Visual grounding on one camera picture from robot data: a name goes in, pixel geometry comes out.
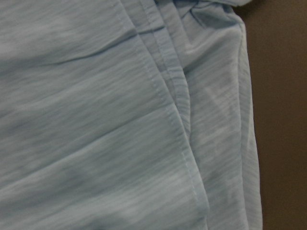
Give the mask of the light blue button-up shirt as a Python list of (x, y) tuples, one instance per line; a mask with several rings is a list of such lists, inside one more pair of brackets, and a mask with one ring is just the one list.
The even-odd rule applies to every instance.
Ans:
[(3, 0), (3, 230), (260, 230), (244, 0)]

